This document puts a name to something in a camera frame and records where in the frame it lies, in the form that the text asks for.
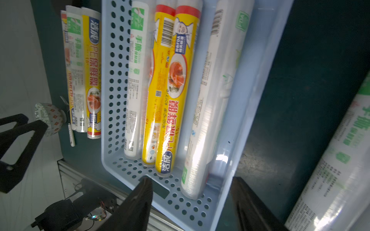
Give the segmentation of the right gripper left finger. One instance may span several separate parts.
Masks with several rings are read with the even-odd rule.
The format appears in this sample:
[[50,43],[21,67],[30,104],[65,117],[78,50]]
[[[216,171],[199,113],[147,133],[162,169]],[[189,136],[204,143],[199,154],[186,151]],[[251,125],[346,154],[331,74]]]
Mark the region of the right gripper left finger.
[[148,226],[152,200],[152,180],[144,178],[98,230],[145,231]]

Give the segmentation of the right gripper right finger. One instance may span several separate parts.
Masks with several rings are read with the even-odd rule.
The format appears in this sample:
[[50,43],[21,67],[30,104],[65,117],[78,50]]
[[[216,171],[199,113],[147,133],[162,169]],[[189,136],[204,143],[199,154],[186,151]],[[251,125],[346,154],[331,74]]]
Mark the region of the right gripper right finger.
[[241,177],[233,177],[231,195],[240,231],[288,230]]

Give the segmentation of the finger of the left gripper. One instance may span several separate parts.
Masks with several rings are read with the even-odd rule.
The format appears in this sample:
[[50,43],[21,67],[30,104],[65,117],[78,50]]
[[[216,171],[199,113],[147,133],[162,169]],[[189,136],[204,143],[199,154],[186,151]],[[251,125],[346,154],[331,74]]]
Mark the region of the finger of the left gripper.
[[48,125],[36,120],[28,123],[29,118],[24,114],[17,114],[1,119],[1,125],[15,123],[12,129],[1,132],[1,157],[5,155],[14,141],[21,135],[34,132],[17,161],[10,165],[1,161],[1,192],[9,193],[24,178],[32,158],[45,135]]

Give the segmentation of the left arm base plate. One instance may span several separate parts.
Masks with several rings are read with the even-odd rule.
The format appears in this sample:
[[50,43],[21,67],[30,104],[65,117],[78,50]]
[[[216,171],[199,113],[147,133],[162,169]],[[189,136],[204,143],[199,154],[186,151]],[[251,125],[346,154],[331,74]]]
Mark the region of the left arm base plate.
[[79,185],[81,188],[71,196],[48,206],[31,227],[40,231],[74,231],[84,220],[105,220],[114,195],[85,179]]

